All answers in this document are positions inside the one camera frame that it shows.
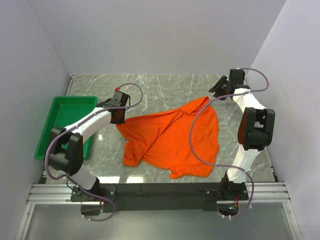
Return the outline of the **orange t-shirt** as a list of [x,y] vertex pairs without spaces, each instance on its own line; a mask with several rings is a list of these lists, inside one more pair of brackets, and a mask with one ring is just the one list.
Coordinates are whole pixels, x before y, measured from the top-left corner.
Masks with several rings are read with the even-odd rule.
[[141,161],[170,170],[169,177],[208,177],[219,151],[219,122],[209,97],[179,108],[128,118],[117,130],[127,140],[122,163],[137,167]]

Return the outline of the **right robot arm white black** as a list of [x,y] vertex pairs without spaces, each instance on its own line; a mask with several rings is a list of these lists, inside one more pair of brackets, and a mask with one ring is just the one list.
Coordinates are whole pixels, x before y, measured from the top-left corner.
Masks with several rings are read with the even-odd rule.
[[256,157],[272,142],[276,113],[263,106],[245,84],[246,68],[233,68],[209,89],[221,101],[230,97],[242,111],[237,132],[238,150],[219,187],[222,200],[248,199],[246,180]]

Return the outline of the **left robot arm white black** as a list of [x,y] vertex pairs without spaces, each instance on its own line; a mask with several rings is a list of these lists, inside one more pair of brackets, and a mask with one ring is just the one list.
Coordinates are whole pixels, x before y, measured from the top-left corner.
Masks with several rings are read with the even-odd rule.
[[88,201],[102,197],[99,179],[83,165],[84,143],[108,124],[123,124],[130,106],[130,95],[116,88],[112,98],[97,104],[85,117],[65,127],[54,127],[44,157],[49,177],[66,177]]

